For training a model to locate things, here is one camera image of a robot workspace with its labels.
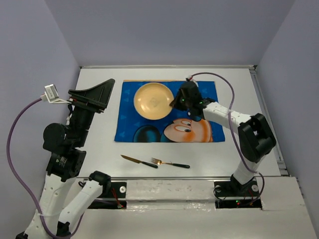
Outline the blue cartoon placemat cloth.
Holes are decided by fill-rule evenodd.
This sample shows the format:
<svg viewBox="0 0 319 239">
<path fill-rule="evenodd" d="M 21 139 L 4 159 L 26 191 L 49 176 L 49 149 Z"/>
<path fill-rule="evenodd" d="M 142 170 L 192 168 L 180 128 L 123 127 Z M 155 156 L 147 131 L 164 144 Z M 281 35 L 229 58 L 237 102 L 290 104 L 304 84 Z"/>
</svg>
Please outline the blue cartoon placemat cloth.
<svg viewBox="0 0 319 239">
<path fill-rule="evenodd" d="M 224 142 L 223 127 L 199 117 L 191 119 L 187 112 L 173 109 L 160 120 L 149 120 L 134 107 L 136 91 L 148 81 L 122 83 L 116 142 Z"/>
</svg>

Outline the yellow plate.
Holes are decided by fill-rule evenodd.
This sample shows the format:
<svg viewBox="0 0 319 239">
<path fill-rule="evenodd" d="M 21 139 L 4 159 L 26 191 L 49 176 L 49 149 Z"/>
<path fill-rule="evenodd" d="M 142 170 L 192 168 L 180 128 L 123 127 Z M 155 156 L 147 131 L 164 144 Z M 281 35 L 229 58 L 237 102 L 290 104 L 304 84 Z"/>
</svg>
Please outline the yellow plate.
<svg viewBox="0 0 319 239">
<path fill-rule="evenodd" d="M 137 113 L 148 120 L 160 120 L 170 114 L 174 96 L 164 84 L 151 82 L 138 88 L 133 103 Z"/>
</svg>

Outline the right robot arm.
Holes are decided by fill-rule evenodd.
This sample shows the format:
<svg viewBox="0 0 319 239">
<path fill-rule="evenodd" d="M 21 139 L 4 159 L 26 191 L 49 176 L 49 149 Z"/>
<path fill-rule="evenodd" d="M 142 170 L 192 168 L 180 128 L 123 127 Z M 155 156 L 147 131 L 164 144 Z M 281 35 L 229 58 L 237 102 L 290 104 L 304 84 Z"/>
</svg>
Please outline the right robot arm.
<svg viewBox="0 0 319 239">
<path fill-rule="evenodd" d="M 224 107 L 212 98 L 203 98 L 195 82 L 185 82 L 179 88 L 170 105 L 177 110 L 187 111 L 191 119 L 203 119 L 217 123 L 231 131 L 241 162 L 231 175 L 229 189 L 234 195 L 243 194 L 257 174 L 263 158 L 276 146 L 276 140 L 264 115 L 253 116 L 232 110 L 235 99 Z"/>
</svg>

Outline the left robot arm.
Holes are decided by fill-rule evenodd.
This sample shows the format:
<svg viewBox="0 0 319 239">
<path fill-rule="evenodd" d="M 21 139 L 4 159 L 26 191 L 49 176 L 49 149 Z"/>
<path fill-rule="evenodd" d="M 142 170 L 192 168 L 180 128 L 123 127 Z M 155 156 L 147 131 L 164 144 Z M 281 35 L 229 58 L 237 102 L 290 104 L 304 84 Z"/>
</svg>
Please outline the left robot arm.
<svg viewBox="0 0 319 239">
<path fill-rule="evenodd" d="M 69 116 L 66 124 L 51 123 L 43 132 L 43 149 L 51 153 L 45 183 L 37 200 L 30 188 L 18 177 L 36 205 L 35 214 L 27 229 L 19 233 L 18 239 L 69 239 L 79 228 L 84 212 L 95 199 L 109 194 L 111 177 L 103 172 L 90 174 L 81 191 L 66 206 L 66 197 L 82 168 L 86 152 L 84 146 L 95 114 L 107 108 L 114 79 L 108 79 L 85 90 L 69 90 L 68 100 L 60 99 L 54 85 L 45 87 L 40 101 L 51 104 L 66 104 Z"/>
</svg>

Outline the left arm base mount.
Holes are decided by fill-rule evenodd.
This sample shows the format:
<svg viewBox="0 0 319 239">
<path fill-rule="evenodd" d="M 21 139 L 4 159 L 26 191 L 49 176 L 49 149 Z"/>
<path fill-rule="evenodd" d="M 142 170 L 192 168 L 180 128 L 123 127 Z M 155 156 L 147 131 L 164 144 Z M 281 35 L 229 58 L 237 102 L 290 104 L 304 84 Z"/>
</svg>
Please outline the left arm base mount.
<svg viewBox="0 0 319 239">
<path fill-rule="evenodd" d="M 126 209 L 127 183 L 115 181 L 111 183 L 110 189 L 103 188 L 102 194 L 93 201 L 90 209 L 121 210 Z"/>
</svg>

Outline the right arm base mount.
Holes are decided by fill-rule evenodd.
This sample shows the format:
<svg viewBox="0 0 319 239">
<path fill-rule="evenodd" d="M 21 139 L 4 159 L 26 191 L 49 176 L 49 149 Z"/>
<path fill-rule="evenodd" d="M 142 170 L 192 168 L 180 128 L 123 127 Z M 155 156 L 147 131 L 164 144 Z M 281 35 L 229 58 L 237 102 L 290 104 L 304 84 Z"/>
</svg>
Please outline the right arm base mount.
<svg viewBox="0 0 319 239">
<path fill-rule="evenodd" d="M 214 181 L 213 194 L 216 209 L 262 209 L 260 191 L 255 179 L 247 186 L 233 188 L 231 181 Z"/>
</svg>

